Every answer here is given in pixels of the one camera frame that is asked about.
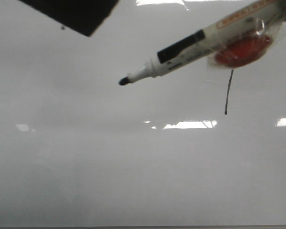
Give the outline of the black white whiteboard marker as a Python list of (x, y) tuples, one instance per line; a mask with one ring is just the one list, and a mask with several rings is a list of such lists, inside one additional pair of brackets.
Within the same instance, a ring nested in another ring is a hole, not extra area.
[(286, 21), (286, 0), (257, 0), (160, 50), (144, 67), (127, 74), (119, 85), (166, 75), (205, 56), (211, 62), (237, 68), (261, 58)]

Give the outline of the white whiteboard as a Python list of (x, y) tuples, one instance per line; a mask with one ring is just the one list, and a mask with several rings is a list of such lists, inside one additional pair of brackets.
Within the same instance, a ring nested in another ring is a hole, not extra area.
[(286, 23), (260, 60), (120, 86), (248, 1), (120, 1), (85, 37), (0, 0), (0, 227), (286, 224)]

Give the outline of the black square eraser block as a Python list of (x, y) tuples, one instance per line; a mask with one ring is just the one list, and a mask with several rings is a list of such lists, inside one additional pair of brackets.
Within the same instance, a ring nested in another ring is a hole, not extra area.
[(90, 37), (107, 19), (118, 0), (23, 0), (60, 24)]

